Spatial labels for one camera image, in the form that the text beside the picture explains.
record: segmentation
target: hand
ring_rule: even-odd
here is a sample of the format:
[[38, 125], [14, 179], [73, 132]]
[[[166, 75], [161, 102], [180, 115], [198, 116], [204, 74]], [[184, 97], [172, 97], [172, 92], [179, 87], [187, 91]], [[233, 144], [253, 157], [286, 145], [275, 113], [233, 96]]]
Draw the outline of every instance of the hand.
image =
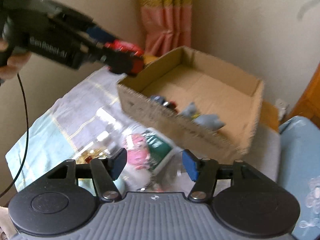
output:
[[[0, 39], [0, 52], [5, 51], [8, 43]], [[14, 78], [20, 69], [29, 61], [31, 53], [15, 54], [8, 58], [7, 66], [0, 66], [0, 79]]]

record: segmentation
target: gray plastic ribbed surface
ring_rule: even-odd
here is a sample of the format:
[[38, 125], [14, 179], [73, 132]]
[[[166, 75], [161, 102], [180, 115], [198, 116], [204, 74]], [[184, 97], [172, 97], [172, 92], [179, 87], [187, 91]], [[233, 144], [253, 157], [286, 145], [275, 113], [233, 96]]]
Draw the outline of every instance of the gray plastic ribbed surface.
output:
[[[215, 221], [208, 206], [192, 203], [182, 193], [128, 193], [103, 204], [96, 216], [75, 232], [57, 237], [24, 233], [13, 240], [232, 240], [249, 239]], [[274, 240], [293, 240], [289, 234]]]

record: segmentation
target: floral pattern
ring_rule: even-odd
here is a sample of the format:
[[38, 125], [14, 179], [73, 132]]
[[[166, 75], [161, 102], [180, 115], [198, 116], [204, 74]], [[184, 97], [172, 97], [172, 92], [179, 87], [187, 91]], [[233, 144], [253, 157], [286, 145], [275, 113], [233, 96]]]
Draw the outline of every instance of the floral pattern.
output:
[[309, 221], [300, 221], [300, 228], [318, 227], [319, 213], [320, 213], [320, 176], [309, 181], [309, 188], [311, 192], [306, 197], [306, 206], [311, 208], [311, 216]]

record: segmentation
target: pink object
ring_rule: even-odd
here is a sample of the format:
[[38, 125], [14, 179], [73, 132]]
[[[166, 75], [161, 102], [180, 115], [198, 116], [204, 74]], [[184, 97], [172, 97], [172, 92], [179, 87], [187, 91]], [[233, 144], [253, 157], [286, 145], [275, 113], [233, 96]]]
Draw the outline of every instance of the pink object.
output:
[[149, 168], [150, 152], [143, 136], [137, 133], [127, 136], [124, 140], [124, 148], [128, 153], [127, 163], [134, 165], [137, 170]]
[[147, 31], [146, 54], [161, 56], [179, 46], [191, 46], [192, 0], [140, 0]]

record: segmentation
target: cardboard box flap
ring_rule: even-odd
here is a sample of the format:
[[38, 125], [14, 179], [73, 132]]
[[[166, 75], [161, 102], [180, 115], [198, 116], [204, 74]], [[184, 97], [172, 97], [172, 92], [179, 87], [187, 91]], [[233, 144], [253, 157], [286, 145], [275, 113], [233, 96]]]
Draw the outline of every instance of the cardboard box flap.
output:
[[231, 63], [203, 52], [195, 52], [193, 67], [248, 96], [253, 95], [259, 84], [259, 79], [255, 76]]
[[165, 75], [168, 71], [179, 65], [182, 61], [183, 48], [172, 50], [169, 54], [160, 57], [152, 62], [137, 77], [125, 77], [119, 84], [141, 92], [159, 77]]
[[181, 48], [183, 49], [181, 64], [192, 67], [195, 57], [195, 50], [186, 46], [183, 46]]
[[243, 154], [248, 153], [249, 147], [253, 140], [253, 136], [255, 135], [258, 128], [260, 111], [261, 111], [262, 101], [263, 101], [263, 96], [262, 96], [263, 89], [264, 89], [264, 82], [260, 81], [258, 84], [257, 90], [255, 91], [252, 97], [252, 105], [251, 105], [251, 112], [250, 112], [248, 125], [244, 130], [244, 134], [242, 136], [241, 143], [239, 145], [239, 148], [241, 151], [243, 151]]

